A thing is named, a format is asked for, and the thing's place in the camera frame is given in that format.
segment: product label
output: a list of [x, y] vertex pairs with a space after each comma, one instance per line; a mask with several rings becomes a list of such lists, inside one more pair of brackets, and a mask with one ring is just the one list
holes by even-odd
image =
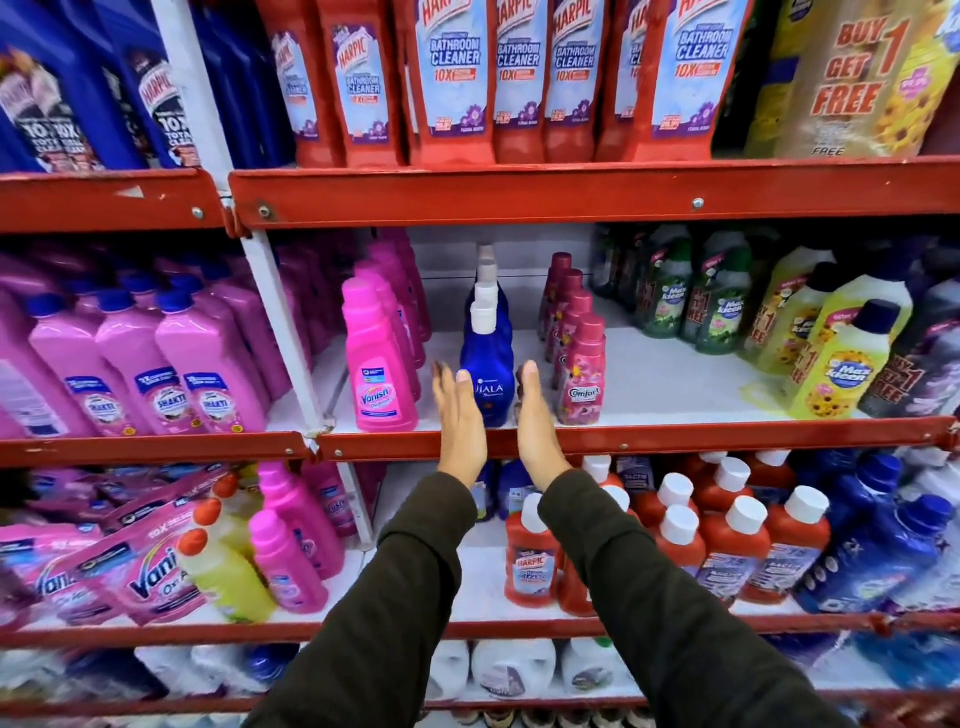
[[540, 121], [549, 6], [549, 0], [497, 0], [497, 126], [523, 129]]
[[390, 141], [387, 88], [373, 25], [333, 26], [333, 68], [340, 107], [354, 144]]
[[108, 437], [136, 434], [136, 428], [124, 412], [123, 404], [98, 376], [68, 376], [64, 382], [101, 433]]
[[487, 6], [480, 0], [414, 3], [423, 106], [432, 136], [487, 128]]
[[654, 138], [710, 133], [749, 0], [670, 0], [654, 92]]
[[601, 0], [553, 0], [553, 52], [546, 118], [552, 124], [587, 124], [593, 118], [603, 41]]

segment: shelf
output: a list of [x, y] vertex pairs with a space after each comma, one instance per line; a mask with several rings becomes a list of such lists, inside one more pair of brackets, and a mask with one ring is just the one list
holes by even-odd
[[228, 217], [199, 169], [0, 175], [0, 234], [223, 228]]
[[958, 170], [951, 157], [277, 169], [234, 172], [230, 188], [252, 230], [921, 215], [960, 211]]

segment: pink bottle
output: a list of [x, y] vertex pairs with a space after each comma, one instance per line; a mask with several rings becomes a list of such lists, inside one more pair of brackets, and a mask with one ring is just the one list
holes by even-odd
[[311, 615], [326, 606], [330, 592], [276, 511], [267, 508], [250, 519], [250, 541], [253, 560], [277, 604], [295, 615]]
[[596, 425], [607, 389], [607, 336], [604, 320], [580, 314], [566, 354], [557, 419], [561, 425]]
[[97, 347], [99, 323], [68, 310], [63, 298], [54, 293], [29, 299], [27, 311], [36, 318], [31, 346], [101, 435], [153, 434], [123, 377]]
[[321, 579], [336, 576], [344, 567], [344, 545], [323, 507], [280, 460], [261, 462], [260, 491], [263, 507], [276, 511], [300, 542]]
[[97, 431], [28, 341], [31, 322], [0, 288], [0, 409], [30, 437], [96, 437]]
[[347, 498], [347, 489], [337, 470], [337, 464], [328, 461], [303, 463], [300, 476], [314, 497], [324, 507], [326, 516], [333, 523], [340, 538], [357, 532], [353, 511]]
[[259, 294], [234, 281], [229, 266], [223, 260], [205, 263], [204, 278], [210, 293], [232, 309], [240, 333], [250, 346], [253, 363], [267, 385], [270, 399], [279, 400], [293, 385]]
[[133, 296], [118, 288], [101, 291], [97, 298], [107, 314], [97, 330], [97, 347], [123, 376], [154, 433], [206, 432], [180, 376], [156, 345], [160, 315], [137, 308]]
[[364, 432], [409, 432], [420, 417], [394, 330], [382, 305], [352, 302], [354, 288], [366, 290], [368, 285], [357, 279], [344, 283], [347, 370], [357, 427]]
[[210, 431], [265, 431], [267, 411], [251, 381], [249, 372], [255, 368], [236, 327], [206, 314], [182, 289], [164, 291], [156, 301], [164, 314], [156, 345], [181, 373]]

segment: bottle cap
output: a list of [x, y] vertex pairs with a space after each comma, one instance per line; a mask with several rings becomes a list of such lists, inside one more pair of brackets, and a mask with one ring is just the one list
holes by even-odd
[[671, 544], [686, 546], [693, 543], [699, 527], [700, 519], [692, 508], [685, 505], [671, 505], [666, 509], [666, 515], [660, 522], [660, 535]]
[[740, 496], [727, 511], [727, 525], [737, 533], [753, 536], [767, 520], [767, 509], [759, 500], [749, 496]]
[[667, 473], [657, 491], [658, 500], [667, 508], [672, 505], [687, 505], [692, 495], [693, 482], [681, 473]]
[[742, 491], [750, 479], [750, 466], [736, 457], [725, 457], [713, 477], [716, 484], [730, 493]]
[[900, 316], [900, 307], [889, 301], [870, 299], [853, 319], [853, 325], [867, 333], [887, 334]]
[[786, 501], [786, 512], [790, 518], [800, 523], [816, 523], [830, 507], [827, 496], [816, 488], [798, 485]]

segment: bottle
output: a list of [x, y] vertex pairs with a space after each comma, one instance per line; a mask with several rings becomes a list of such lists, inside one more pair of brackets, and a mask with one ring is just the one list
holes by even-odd
[[496, 309], [475, 302], [470, 307], [472, 331], [460, 354], [460, 368], [470, 372], [473, 394], [484, 427], [502, 427], [514, 404], [514, 352], [505, 350], [496, 334]]
[[344, 547], [323, 507], [303, 481], [282, 461], [261, 461], [260, 491], [263, 505], [276, 511], [294, 532], [300, 548], [321, 579], [336, 576], [344, 567]]
[[27, 311], [37, 319], [30, 345], [98, 434], [153, 434], [120, 373], [97, 348], [98, 325], [94, 320], [66, 310], [63, 299], [55, 293], [29, 299]]
[[274, 50], [276, 75], [297, 140], [297, 164], [343, 167], [344, 142], [326, 71], [329, 49], [316, 6], [307, 0], [258, 0], [256, 6]]
[[707, 560], [707, 544], [698, 532], [700, 518], [693, 508], [671, 505], [657, 527], [651, 527], [657, 548], [678, 567], [696, 576]]
[[247, 560], [211, 540], [202, 528], [180, 536], [177, 565], [229, 621], [267, 621], [276, 610], [276, 603]]
[[783, 384], [787, 414], [798, 420], [851, 417], [890, 357], [890, 331], [901, 311], [870, 299], [852, 326], [840, 327], [822, 348], [807, 344]]
[[824, 514], [830, 506], [820, 491], [801, 485], [784, 505], [769, 507], [765, 527], [773, 546], [740, 595], [755, 604], [781, 604], [830, 543]]
[[182, 372], [210, 431], [266, 431], [267, 413], [250, 377], [253, 364], [236, 329], [198, 310], [186, 291], [164, 291], [156, 299], [164, 313], [156, 345]]
[[603, 319], [584, 313], [573, 334], [560, 382], [561, 425], [596, 425], [607, 391], [607, 336]]
[[834, 539], [794, 598], [809, 614], [872, 612], [937, 563], [938, 541], [952, 514], [949, 501], [937, 496], [876, 510]]
[[750, 468], [747, 485], [768, 508], [773, 503], [785, 503], [797, 487], [797, 474], [786, 462], [789, 456], [788, 449], [771, 449], [751, 452], [743, 460]]
[[693, 502], [705, 514], [727, 513], [739, 497], [753, 497], [754, 490], [747, 486], [750, 468], [742, 460], [725, 457], [720, 461], [712, 482], [696, 489]]
[[357, 427], [365, 432], [409, 432], [420, 418], [394, 330], [380, 304], [350, 303], [350, 289], [367, 286], [344, 282], [347, 321], [347, 366]]
[[656, 528], [663, 522], [667, 510], [674, 505], [689, 508], [697, 515], [696, 504], [690, 502], [693, 483], [686, 475], [667, 473], [656, 491], [638, 493], [631, 498], [636, 515], [647, 528]]
[[566, 0], [554, 9], [550, 81], [546, 91], [546, 160], [593, 161], [593, 124], [600, 99], [602, 53], [610, 26], [610, 1], [588, 8]]
[[539, 493], [527, 496], [523, 510], [507, 519], [505, 594], [521, 607], [544, 607], [556, 600], [560, 544], [537, 511], [541, 498]]
[[123, 376], [154, 434], [206, 432], [180, 375], [156, 344], [159, 315], [137, 308], [133, 296], [119, 289], [103, 290], [97, 300], [106, 314], [97, 348]]
[[763, 527], [766, 520], [763, 504], [746, 496], [738, 497], [726, 514], [708, 514], [701, 520], [707, 560], [697, 582], [728, 607], [770, 553], [770, 534]]
[[281, 608], [295, 615], [320, 612], [329, 592], [290, 528], [269, 508], [250, 520], [253, 560]]

